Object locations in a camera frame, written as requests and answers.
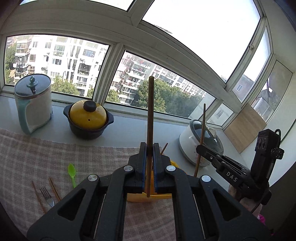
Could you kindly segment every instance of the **fork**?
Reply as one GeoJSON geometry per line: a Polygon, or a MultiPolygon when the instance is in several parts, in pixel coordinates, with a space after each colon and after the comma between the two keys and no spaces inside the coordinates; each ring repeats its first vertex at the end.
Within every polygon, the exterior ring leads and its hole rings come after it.
{"type": "Polygon", "coordinates": [[[49,194],[48,190],[46,189],[45,186],[42,186],[40,188],[40,191],[45,199],[45,201],[51,206],[54,206],[54,200],[52,199],[52,196],[49,194]]]}

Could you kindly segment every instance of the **slow cooker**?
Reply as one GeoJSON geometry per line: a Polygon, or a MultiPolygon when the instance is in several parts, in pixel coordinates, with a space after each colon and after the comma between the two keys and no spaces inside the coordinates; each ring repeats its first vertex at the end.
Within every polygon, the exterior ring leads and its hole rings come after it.
{"type": "MultiPolygon", "coordinates": [[[[191,120],[189,126],[179,136],[179,147],[184,157],[193,165],[196,165],[197,153],[196,147],[200,144],[200,136],[202,132],[202,123],[199,120],[191,120]]],[[[217,152],[223,154],[223,145],[216,135],[213,128],[205,125],[205,136],[203,145],[217,152]]],[[[208,166],[210,162],[201,157],[200,167],[208,166]]]]}

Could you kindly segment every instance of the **wooden board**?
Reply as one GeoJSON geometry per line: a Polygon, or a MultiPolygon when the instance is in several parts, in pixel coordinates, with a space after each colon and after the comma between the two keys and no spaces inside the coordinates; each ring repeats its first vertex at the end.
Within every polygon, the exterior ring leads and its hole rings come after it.
{"type": "Polygon", "coordinates": [[[266,122],[249,104],[246,104],[238,116],[224,130],[224,133],[238,153],[241,153],[265,126],[266,122]]]}

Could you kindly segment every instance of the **silver bolt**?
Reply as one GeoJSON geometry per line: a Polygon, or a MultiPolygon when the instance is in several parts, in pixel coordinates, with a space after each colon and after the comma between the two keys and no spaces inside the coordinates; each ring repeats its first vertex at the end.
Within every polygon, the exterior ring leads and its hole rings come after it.
{"type": "Polygon", "coordinates": [[[166,167],[166,169],[169,171],[169,172],[173,172],[174,170],[176,170],[176,167],[175,166],[172,166],[172,165],[169,165],[166,167]]]}
{"type": "Polygon", "coordinates": [[[94,182],[98,179],[98,176],[95,174],[91,174],[91,175],[89,175],[89,177],[87,179],[91,182],[94,182]]]}
{"type": "Polygon", "coordinates": [[[130,166],[130,165],[126,165],[124,168],[123,168],[126,172],[130,172],[133,170],[133,167],[130,166]]]}
{"type": "Polygon", "coordinates": [[[208,175],[203,175],[202,180],[207,183],[207,182],[209,182],[211,180],[211,177],[208,176],[208,175]]]}

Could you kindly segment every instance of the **plaid tablecloth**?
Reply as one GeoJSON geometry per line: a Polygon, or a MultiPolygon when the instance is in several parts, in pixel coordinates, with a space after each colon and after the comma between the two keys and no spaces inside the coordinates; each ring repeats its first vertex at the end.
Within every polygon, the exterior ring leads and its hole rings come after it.
{"type": "MultiPolygon", "coordinates": [[[[52,177],[61,197],[72,189],[67,172],[69,163],[77,171],[76,184],[89,174],[111,174],[127,164],[139,148],[81,146],[41,140],[0,129],[0,201],[7,214],[23,234],[42,215],[31,185],[33,180],[44,206],[50,206],[41,196],[44,185],[52,177]]],[[[152,203],[127,203],[124,240],[175,240],[173,206],[170,199],[152,203]]]]}

